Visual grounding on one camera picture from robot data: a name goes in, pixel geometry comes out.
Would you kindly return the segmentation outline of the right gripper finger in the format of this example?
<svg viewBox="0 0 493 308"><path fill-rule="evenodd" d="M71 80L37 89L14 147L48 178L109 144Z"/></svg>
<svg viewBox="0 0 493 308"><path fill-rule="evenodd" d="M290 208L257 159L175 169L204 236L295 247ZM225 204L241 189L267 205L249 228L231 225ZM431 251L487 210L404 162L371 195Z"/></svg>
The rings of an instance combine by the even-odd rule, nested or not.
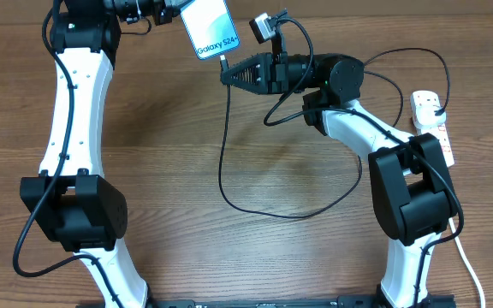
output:
<svg viewBox="0 0 493 308"><path fill-rule="evenodd" d="M221 74L221 82L227 86L234 86L241 90L255 93L267 94L267 82L262 76L256 74L238 73L238 74Z"/></svg>
<svg viewBox="0 0 493 308"><path fill-rule="evenodd" d="M266 81L267 58L270 53L258 53L236 63L221 73L222 81Z"/></svg>

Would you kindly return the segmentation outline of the smartphone with blue screen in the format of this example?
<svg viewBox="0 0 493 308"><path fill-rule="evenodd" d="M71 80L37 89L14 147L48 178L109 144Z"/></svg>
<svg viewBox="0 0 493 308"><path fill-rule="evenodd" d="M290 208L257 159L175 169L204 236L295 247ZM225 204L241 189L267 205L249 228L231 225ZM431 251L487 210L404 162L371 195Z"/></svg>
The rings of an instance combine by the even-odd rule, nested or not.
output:
<svg viewBox="0 0 493 308"><path fill-rule="evenodd" d="M201 61L237 49L241 44L225 0L190 1L181 9L181 18Z"/></svg>

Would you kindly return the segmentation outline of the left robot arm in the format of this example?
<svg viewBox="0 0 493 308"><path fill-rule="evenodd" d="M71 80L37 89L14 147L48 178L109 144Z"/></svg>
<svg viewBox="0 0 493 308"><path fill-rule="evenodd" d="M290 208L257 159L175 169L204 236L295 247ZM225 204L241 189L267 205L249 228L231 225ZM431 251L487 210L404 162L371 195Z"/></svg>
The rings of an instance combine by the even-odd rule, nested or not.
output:
<svg viewBox="0 0 493 308"><path fill-rule="evenodd" d="M54 0L42 24L42 40L56 65L56 98L49 144L34 177L24 177L20 197L30 216L15 245L18 275L28 231L38 224L70 257L33 272L46 275L80 260L104 297L104 307L153 307L124 241L128 207L105 178L102 164L104 101L116 65L121 22L170 23L187 6L175 0Z"/></svg>

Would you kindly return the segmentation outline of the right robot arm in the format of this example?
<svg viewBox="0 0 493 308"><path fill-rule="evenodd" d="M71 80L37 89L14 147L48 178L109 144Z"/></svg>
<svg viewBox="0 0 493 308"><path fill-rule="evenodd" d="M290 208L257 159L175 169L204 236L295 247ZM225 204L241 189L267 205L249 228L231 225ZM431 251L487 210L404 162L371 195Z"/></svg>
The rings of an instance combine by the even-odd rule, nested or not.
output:
<svg viewBox="0 0 493 308"><path fill-rule="evenodd" d="M462 217L442 147L431 133L412 135L377 119L359 101L362 61L342 54L257 54L229 66L221 82L257 93L309 91L300 116L321 134L367 161L376 219L389 238L386 270L373 295L345 295L340 307L454 307L452 295L429 293L426 282L435 246L450 218Z"/></svg>

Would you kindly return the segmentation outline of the white charger plug adapter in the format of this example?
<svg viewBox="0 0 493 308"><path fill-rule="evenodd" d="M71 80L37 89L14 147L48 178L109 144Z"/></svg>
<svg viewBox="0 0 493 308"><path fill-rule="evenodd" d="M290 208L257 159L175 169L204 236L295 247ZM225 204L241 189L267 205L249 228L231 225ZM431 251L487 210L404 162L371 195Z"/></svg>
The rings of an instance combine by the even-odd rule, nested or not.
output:
<svg viewBox="0 0 493 308"><path fill-rule="evenodd" d="M429 129L442 125L447 120L447 114L436 105L415 105L413 109L413 124L417 129Z"/></svg>

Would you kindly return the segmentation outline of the white power strip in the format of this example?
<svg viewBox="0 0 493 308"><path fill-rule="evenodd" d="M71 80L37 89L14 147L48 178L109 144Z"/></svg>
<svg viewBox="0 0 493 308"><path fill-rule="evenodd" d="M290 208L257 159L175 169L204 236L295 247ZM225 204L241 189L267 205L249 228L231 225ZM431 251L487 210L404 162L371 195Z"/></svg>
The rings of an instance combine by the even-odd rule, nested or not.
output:
<svg viewBox="0 0 493 308"><path fill-rule="evenodd" d="M426 91L426 90L419 90L413 92L410 96L410 104L411 104L412 112L415 105L421 105L421 106L436 105L437 107L441 108L438 95L435 92ZM437 127L431 127L429 129L420 130L416 128L416 131L418 135L425 133L431 133L432 135L434 135L439 140L447 166L451 167L454 165L454 156L453 156L450 139L448 137L448 131L445 123Z"/></svg>

